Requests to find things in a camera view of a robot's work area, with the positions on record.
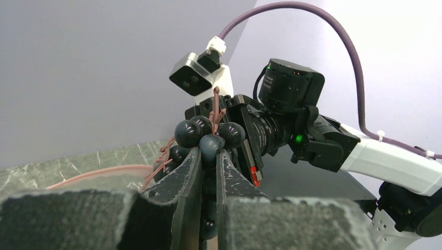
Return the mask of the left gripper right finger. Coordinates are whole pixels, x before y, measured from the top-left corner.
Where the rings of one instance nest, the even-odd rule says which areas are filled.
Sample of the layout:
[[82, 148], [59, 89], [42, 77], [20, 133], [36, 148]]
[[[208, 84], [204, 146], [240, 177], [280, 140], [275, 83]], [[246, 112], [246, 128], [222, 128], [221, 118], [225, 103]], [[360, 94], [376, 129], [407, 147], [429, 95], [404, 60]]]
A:
[[217, 156], [219, 249], [376, 249], [359, 205], [342, 198], [268, 198]]

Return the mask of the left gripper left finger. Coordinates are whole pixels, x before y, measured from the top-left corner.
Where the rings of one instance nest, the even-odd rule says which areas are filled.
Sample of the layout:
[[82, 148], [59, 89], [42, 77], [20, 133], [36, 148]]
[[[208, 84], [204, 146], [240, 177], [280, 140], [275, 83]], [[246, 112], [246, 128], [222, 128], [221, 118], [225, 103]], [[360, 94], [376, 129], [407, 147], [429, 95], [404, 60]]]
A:
[[201, 153], [194, 148], [143, 193], [17, 193], [1, 203], [1, 249], [198, 249], [201, 182]]

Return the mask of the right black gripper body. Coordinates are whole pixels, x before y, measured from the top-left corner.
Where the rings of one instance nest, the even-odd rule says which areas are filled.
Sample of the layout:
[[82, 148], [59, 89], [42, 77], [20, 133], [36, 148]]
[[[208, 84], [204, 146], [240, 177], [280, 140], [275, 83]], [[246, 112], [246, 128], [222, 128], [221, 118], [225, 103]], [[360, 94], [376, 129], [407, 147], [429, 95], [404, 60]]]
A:
[[219, 108], [226, 109], [223, 122], [235, 122], [245, 130], [245, 140], [231, 157], [234, 167], [254, 186], [260, 186], [264, 163], [262, 156], [274, 156], [288, 144], [295, 130], [295, 114], [277, 114], [245, 95], [221, 96]]

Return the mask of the black grape bunch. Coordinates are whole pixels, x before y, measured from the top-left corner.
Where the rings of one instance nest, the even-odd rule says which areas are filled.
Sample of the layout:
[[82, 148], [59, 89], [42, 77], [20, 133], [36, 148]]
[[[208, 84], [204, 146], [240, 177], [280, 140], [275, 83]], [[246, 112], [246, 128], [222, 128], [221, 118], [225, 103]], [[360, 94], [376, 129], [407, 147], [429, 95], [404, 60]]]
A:
[[234, 157], [235, 152], [245, 140], [245, 129], [236, 122], [214, 123], [205, 116], [194, 116], [184, 120], [175, 128], [175, 146], [169, 147], [166, 164], [160, 160], [155, 163], [150, 177], [158, 182], [175, 170], [188, 156], [191, 149], [198, 147], [202, 161], [202, 204], [200, 216], [200, 240], [211, 240], [217, 235], [216, 228], [216, 157], [225, 149]]

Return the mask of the clear zip top bag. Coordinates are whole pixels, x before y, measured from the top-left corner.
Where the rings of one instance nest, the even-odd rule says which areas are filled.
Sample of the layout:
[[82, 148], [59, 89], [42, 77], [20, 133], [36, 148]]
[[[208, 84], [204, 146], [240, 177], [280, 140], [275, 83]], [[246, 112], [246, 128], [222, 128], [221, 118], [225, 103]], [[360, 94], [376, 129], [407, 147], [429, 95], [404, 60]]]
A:
[[49, 189], [71, 186], [82, 181], [91, 181], [96, 178], [103, 178], [103, 177], [112, 177], [112, 176], [120, 177], [124, 175], [146, 177], [148, 174], [151, 174], [152, 172], [153, 172], [153, 167], [150, 165], [124, 165], [124, 166], [109, 167], [109, 168], [82, 173], [73, 178], [64, 180], [63, 182], [51, 185], [46, 189], [49, 190]]

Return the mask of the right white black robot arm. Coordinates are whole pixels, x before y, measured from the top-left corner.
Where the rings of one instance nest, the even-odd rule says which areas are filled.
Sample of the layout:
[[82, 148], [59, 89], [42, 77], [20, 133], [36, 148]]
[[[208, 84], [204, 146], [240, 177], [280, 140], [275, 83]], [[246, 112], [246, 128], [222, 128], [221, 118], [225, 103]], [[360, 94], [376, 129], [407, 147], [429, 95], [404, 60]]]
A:
[[220, 61], [187, 59], [182, 85], [195, 98], [186, 118], [215, 111], [218, 123], [235, 122], [234, 167], [254, 186], [262, 179], [266, 154], [289, 145], [291, 161], [307, 161], [331, 172], [355, 172], [381, 179], [379, 199], [362, 201], [379, 248], [408, 246], [441, 235], [441, 164], [420, 147], [397, 146], [320, 115], [317, 102], [324, 76], [305, 66], [272, 58], [257, 78], [253, 97], [233, 95], [229, 70]]

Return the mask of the large dark grey box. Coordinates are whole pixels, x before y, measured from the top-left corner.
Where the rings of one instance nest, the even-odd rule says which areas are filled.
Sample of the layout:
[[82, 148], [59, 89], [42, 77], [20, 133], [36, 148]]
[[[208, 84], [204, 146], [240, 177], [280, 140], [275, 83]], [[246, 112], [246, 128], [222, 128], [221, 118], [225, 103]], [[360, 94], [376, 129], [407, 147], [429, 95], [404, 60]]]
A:
[[300, 161], [290, 161], [288, 146], [273, 157], [263, 156], [263, 179], [259, 189], [269, 197], [328, 197], [351, 200], [375, 196], [347, 172], [330, 172]]

